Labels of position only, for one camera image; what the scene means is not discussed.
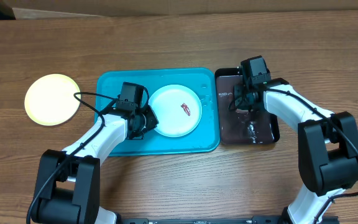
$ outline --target wood grain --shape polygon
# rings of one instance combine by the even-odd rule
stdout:
[[[41,154],[72,144],[93,123],[83,106],[63,125],[33,123],[24,96],[36,79],[62,73],[95,91],[108,70],[215,71],[256,55],[273,77],[323,108],[352,113],[358,124],[358,11],[0,21],[0,223],[24,222]],[[296,134],[279,125],[281,139],[271,146],[109,158],[101,205],[124,217],[280,214],[302,181]],[[358,197],[338,200],[328,214],[357,223]]]

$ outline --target black cable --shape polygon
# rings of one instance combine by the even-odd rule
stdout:
[[[66,158],[63,160],[63,162],[61,162],[56,169],[54,170],[54,172],[52,172],[52,174],[49,176],[49,178],[47,179],[47,181],[45,181],[45,183],[43,184],[43,186],[40,188],[40,190],[38,191],[37,195],[34,197],[34,199],[32,200],[30,207],[27,211],[27,217],[26,217],[26,224],[30,224],[31,223],[31,212],[34,208],[35,202],[39,199],[41,193],[44,191],[44,189],[46,188],[46,186],[49,184],[49,182],[51,182],[52,180],[54,180],[56,178],[57,175],[59,175],[61,173],[61,171],[63,170],[63,168],[66,166],[66,164],[68,162],[70,162],[74,155],[79,152],[81,149],[83,149],[90,141],[92,141],[93,138],[95,138],[100,132],[101,130],[104,128],[104,117],[101,114],[100,111],[98,111],[96,108],[94,108],[93,106],[87,104],[87,102],[79,99],[77,97],[77,95],[94,95],[94,96],[100,96],[100,97],[104,97],[107,99],[111,99],[114,102],[117,100],[113,97],[110,96],[105,96],[102,94],[97,94],[97,93],[89,93],[89,92],[79,92],[79,93],[74,93],[74,98],[76,98],[80,103],[84,104],[85,106],[89,107],[90,109],[92,109],[95,113],[98,114],[98,116],[101,118],[102,123],[100,125],[100,127],[98,128],[98,130],[96,130],[87,140],[85,140],[83,143],[80,144],[80,146],[78,146],[78,148],[76,148],[72,153],[70,153],[68,156],[66,156]]]
[[[276,89],[271,89],[268,88],[264,91],[273,91],[273,92],[277,92],[277,93],[283,93],[286,94],[288,96],[291,96],[293,98],[295,98],[296,100],[298,100],[299,102],[301,102],[303,105],[305,105],[308,109],[310,109],[313,113],[317,114],[319,117],[321,117],[323,120],[327,121],[327,123],[329,125],[331,125],[336,131],[337,133],[343,138],[343,140],[345,140],[345,142],[348,143],[348,145],[350,145],[350,147],[353,149],[353,151],[357,154],[357,158],[358,158],[358,150],[355,147],[355,145],[353,145],[353,143],[351,142],[351,140],[343,133],[343,131],[336,126],[333,121],[331,121],[329,118],[325,117],[323,114],[321,114],[316,108],[312,107],[311,105],[309,105],[304,99],[302,99],[301,97],[290,93],[289,91],[283,91],[283,90],[276,90]],[[328,197],[328,200],[324,203],[324,205],[321,207],[320,211],[317,213],[317,216],[314,218],[314,222],[313,224],[317,224],[318,219],[320,218],[320,216],[324,213],[324,211],[327,209],[328,205],[331,202],[334,202],[335,199],[337,198],[341,198],[341,197],[355,197],[358,196],[358,192],[354,192],[354,193],[346,193],[346,194],[339,194],[339,195],[334,195],[332,197]]]

